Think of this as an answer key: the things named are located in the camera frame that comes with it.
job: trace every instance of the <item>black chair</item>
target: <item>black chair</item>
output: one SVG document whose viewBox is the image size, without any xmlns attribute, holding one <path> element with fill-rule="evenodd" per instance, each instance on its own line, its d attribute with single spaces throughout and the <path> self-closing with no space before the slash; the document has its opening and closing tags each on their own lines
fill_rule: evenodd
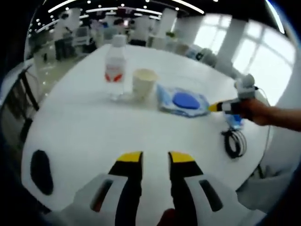
<svg viewBox="0 0 301 226">
<path fill-rule="evenodd" d="M 19 138 L 23 143 L 27 138 L 29 128 L 32 124 L 32 119 L 27 117 L 26 114 L 26 110 L 30 106 L 29 101 L 31 102 L 31 105 L 35 111 L 38 111 L 40 108 L 32 94 L 28 80 L 26 78 L 26 72 L 30 67 L 31 65 L 26 69 L 22 70 L 22 72 L 18 76 L 17 81 L 15 82 L 10 93 L 8 94 L 7 99 L 5 100 L 5 104 L 8 106 L 14 117 L 24 118 L 24 125 L 19 135 Z"/>
</svg>

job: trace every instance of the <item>person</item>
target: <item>person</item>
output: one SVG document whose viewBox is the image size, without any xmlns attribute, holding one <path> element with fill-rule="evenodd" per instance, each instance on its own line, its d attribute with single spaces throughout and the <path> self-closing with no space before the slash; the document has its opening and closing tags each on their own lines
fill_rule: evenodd
<svg viewBox="0 0 301 226">
<path fill-rule="evenodd" d="M 114 29 L 116 29 L 117 34 L 124 34 L 124 20 L 123 19 L 117 19 L 113 23 Z"/>
<path fill-rule="evenodd" d="M 136 18 L 135 22 L 131 25 L 134 28 L 131 34 L 130 45 L 134 46 L 146 46 L 149 38 L 149 19 L 147 16 Z"/>
<path fill-rule="evenodd" d="M 257 99 L 243 101 L 240 106 L 240 116 L 247 118 L 251 113 L 249 120 L 259 126 L 271 125 L 301 132 L 301 110 L 266 106 Z"/>
<path fill-rule="evenodd" d="M 65 42 L 63 39 L 63 35 L 65 33 L 71 33 L 70 29 L 65 25 L 67 18 L 68 14 L 62 14 L 54 29 L 53 38 L 55 41 L 55 58 L 58 61 L 60 61 L 62 58 L 67 58 Z"/>
<path fill-rule="evenodd" d="M 301 109 L 281 109 L 267 106 L 257 99 L 249 99 L 240 103 L 239 115 L 259 126 L 276 126 L 301 132 Z M 300 190 L 301 164 L 293 173 L 293 179 L 288 188 L 283 191 L 282 197 L 279 197 L 278 203 L 257 225 L 299 225 L 300 208 L 293 203 L 301 202 Z M 176 211 L 168 209 L 157 225 L 174 226 L 177 225 L 176 222 Z"/>
</svg>

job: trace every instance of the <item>paper cup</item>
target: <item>paper cup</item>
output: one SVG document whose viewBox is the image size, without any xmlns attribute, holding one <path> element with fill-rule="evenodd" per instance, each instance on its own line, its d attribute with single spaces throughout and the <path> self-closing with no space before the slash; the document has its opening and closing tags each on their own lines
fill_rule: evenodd
<svg viewBox="0 0 301 226">
<path fill-rule="evenodd" d="M 147 98 L 158 80 L 157 74 L 149 69 L 138 69 L 133 74 L 133 93 L 137 100 Z"/>
</svg>

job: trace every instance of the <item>white table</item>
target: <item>white table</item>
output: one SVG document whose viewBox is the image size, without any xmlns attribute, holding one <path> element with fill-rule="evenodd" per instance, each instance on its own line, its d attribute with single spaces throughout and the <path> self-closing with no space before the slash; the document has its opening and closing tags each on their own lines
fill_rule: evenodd
<svg viewBox="0 0 301 226">
<path fill-rule="evenodd" d="M 228 127 L 222 113 L 187 119 L 159 112 L 154 97 L 136 105 L 111 102 L 102 93 L 108 48 L 103 46 L 67 72 L 37 112 L 22 159 L 22 183 L 29 192 L 52 210 L 63 209 L 77 190 L 107 173 L 121 154 L 140 150 L 144 172 L 137 222 L 155 225 L 163 211 L 173 207 L 168 151 L 189 153 L 205 173 L 239 188 L 263 156 L 268 128 L 246 121 L 247 152 L 232 160 L 220 135 Z M 132 88 L 133 71 L 149 68 L 170 85 L 181 80 L 183 88 L 199 87 L 210 103 L 237 96 L 231 78 L 199 62 L 142 47 L 127 46 L 127 54 L 127 90 Z M 43 195 L 30 176 L 32 154 L 38 149 L 50 159 L 51 196 Z"/>
</svg>

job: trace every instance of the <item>ceiling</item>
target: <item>ceiling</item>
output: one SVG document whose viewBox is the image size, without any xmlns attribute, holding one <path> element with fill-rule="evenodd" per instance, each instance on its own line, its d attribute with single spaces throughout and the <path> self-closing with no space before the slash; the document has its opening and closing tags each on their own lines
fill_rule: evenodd
<svg viewBox="0 0 301 226">
<path fill-rule="evenodd" d="M 44 4 L 41 5 L 36 12 L 32 25 L 33 31 L 35 29 L 38 30 L 44 24 L 51 23 L 52 19 L 56 20 L 58 16 L 65 11 L 66 7 L 82 8 L 82 15 L 85 14 L 88 9 L 98 8 L 98 5 L 101 5 L 102 8 L 106 8 L 120 7 L 121 4 L 125 4 L 126 7 L 132 8 L 143 8 L 144 6 L 147 6 L 147 9 L 158 12 L 163 12 L 165 8 L 175 9 L 178 7 L 180 9 L 178 17 L 202 15 L 199 12 L 172 0 L 150 0 L 150 2 L 146 2 L 145 0 L 91 0 L 90 4 L 87 4 L 87 0 L 75 0 L 51 13 L 48 13 L 48 10 L 64 2 L 64 0 L 42 0 L 41 2 L 44 2 Z M 234 18 L 246 21 L 252 19 L 277 29 L 274 19 L 267 13 L 264 0 L 218 0 L 218 2 L 213 0 L 186 0 L 185 2 L 200 8 L 205 14 L 229 14 Z M 40 20 L 40 25 L 36 22 L 37 18 Z"/>
</svg>

